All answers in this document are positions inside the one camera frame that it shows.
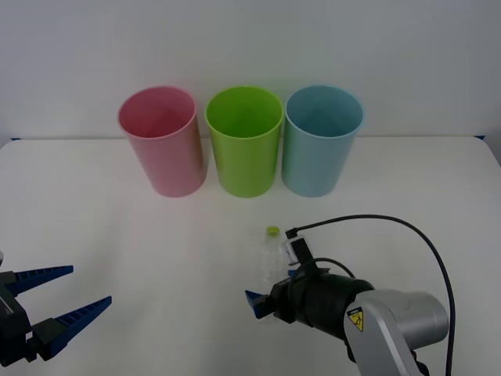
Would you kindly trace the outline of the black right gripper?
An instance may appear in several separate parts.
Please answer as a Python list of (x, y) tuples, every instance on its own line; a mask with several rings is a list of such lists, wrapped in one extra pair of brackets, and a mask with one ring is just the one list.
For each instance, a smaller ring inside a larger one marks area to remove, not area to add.
[(290, 280), (297, 275), (297, 270), (290, 269), (287, 274), (288, 278), (273, 285), (270, 295), (246, 290), (247, 302), (257, 320), (273, 314), (274, 317), (288, 324), (299, 322), (312, 325), (305, 308), (305, 296), (312, 286), (312, 279), (306, 277), (295, 279), (289, 291)]

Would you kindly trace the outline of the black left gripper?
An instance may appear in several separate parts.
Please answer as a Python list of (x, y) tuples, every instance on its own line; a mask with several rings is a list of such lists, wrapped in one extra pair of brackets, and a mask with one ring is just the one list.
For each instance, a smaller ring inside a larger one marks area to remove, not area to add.
[(25, 309), (16, 297), (35, 287), (74, 271), (73, 266), (56, 266), (1, 273), (1, 362), (32, 362), (39, 355), (44, 361), (58, 355), (111, 304), (112, 297), (100, 299), (56, 318), (48, 318), (32, 327)]

